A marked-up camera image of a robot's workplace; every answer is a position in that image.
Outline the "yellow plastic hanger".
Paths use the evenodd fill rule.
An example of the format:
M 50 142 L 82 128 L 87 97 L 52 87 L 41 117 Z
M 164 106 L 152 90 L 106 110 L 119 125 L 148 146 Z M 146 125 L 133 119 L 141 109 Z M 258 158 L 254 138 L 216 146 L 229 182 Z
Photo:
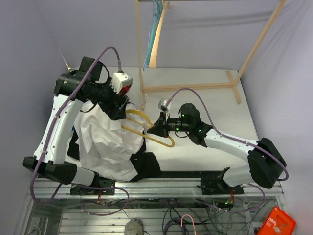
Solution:
M 128 116 L 127 116 L 126 118 L 127 118 L 127 120 L 129 120 L 129 121 L 131 121 L 131 122 L 133 122 L 133 123 L 136 123 L 136 124 L 138 124 L 138 125 L 140 125 L 140 126 L 146 128 L 146 129 L 148 130 L 149 128 L 154 127 L 154 124 L 151 123 L 149 117 L 143 112 L 143 108 L 144 108 L 144 105 L 146 104 L 146 102 L 147 102 L 147 95 L 145 94 L 145 95 L 144 95 L 144 102 L 141 104 L 139 110 L 138 110 L 138 109 L 127 109 L 127 110 L 126 110 L 126 114 L 127 114 L 127 115 L 129 115 L 129 114 L 136 115 L 136 116 L 140 117 L 140 118 L 143 120 L 143 122 L 139 122 L 139 121 L 137 121 L 137 120 L 135 120 L 135 119 L 133 119 L 133 118 L 131 118 L 131 117 L 128 117 Z M 156 142 L 156 143 L 158 143 L 158 144 L 160 144 L 160 145 L 163 145 L 163 146 L 166 146 L 166 147 L 169 147 L 169 148 L 173 148 L 173 147 L 175 146 L 175 141 L 174 141 L 174 139 L 173 139 L 172 137 L 170 137 L 170 136 L 165 137 L 166 139 L 169 139 L 169 140 L 171 141 L 170 144 L 167 144 L 167 143 L 165 143 L 165 142 L 162 142 L 162 141 L 159 141 L 159 140 L 157 140 L 157 139 L 154 139 L 154 138 L 152 138 L 152 137 L 150 137 L 150 136 L 147 136 L 147 135 L 145 135 L 145 134 L 143 134 L 143 133 L 141 133 L 141 132 L 138 132 L 138 131 L 136 131 L 136 130 L 134 130 L 134 129 L 131 129 L 131 128 L 127 127 L 127 126 L 123 126 L 123 125 L 122 125 L 121 127 L 122 127 L 123 129 L 129 131 L 129 132 L 132 132 L 132 133 L 134 133 L 134 134 L 137 134 L 137 135 L 139 135 L 139 136 L 142 136 L 143 138 L 146 138 L 146 139 L 148 139 L 148 140 L 151 140 L 151 141 L 153 141 L 153 142 Z

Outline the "white shirt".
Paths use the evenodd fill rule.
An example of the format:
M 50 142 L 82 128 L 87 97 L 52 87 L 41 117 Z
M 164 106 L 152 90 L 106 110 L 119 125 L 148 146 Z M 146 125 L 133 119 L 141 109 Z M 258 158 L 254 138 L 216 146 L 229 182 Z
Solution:
M 81 166 L 107 179 L 132 180 L 138 172 L 131 156 L 144 142 L 142 118 L 129 114 L 127 119 L 111 120 L 90 101 L 82 109 L 74 122 Z

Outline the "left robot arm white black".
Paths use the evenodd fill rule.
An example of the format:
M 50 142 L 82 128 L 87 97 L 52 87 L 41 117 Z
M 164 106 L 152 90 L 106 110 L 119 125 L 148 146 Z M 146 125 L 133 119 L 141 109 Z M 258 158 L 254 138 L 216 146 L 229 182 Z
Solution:
M 98 61 L 87 73 L 94 59 L 83 57 L 81 65 L 62 74 L 54 88 L 53 109 L 44 136 L 33 156 L 25 157 L 23 166 L 47 179 L 68 184 L 82 184 L 88 194 L 99 191 L 98 175 L 92 170 L 65 161 L 67 143 L 83 104 L 91 101 L 100 106 L 111 120 L 126 118 L 126 93 L 133 84 L 132 77 L 119 70 L 99 83 L 104 64 Z

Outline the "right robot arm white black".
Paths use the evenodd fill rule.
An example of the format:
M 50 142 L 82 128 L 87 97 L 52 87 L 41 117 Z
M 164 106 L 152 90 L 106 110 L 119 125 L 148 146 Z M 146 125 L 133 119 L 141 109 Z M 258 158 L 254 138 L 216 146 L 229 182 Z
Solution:
M 170 132 L 185 132 L 196 145 L 215 148 L 246 161 L 247 165 L 242 167 L 226 167 L 213 180 L 213 188 L 222 194 L 233 187 L 251 183 L 271 189 L 287 166 L 271 140 L 251 141 L 216 131 L 201 120 L 200 112 L 192 103 L 181 106 L 179 117 L 170 118 L 161 111 L 147 132 L 164 138 L 169 137 Z

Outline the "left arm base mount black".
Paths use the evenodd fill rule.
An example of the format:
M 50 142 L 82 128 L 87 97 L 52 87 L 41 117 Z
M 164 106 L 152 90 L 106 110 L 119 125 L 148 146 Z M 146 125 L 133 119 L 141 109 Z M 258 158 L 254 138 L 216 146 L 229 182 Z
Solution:
M 114 195 L 115 180 L 100 178 L 92 186 L 74 185 L 70 189 L 72 196 Z

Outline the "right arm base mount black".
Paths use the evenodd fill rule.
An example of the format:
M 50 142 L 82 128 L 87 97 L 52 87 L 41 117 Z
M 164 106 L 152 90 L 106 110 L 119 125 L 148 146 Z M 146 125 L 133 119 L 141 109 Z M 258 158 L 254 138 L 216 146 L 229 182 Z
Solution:
M 197 188 L 201 189 L 203 195 L 226 195 L 233 192 L 235 195 L 241 195 L 244 193 L 243 187 L 229 186 L 223 179 L 224 174 L 230 169 L 226 167 L 222 171 L 201 171 L 201 181 Z

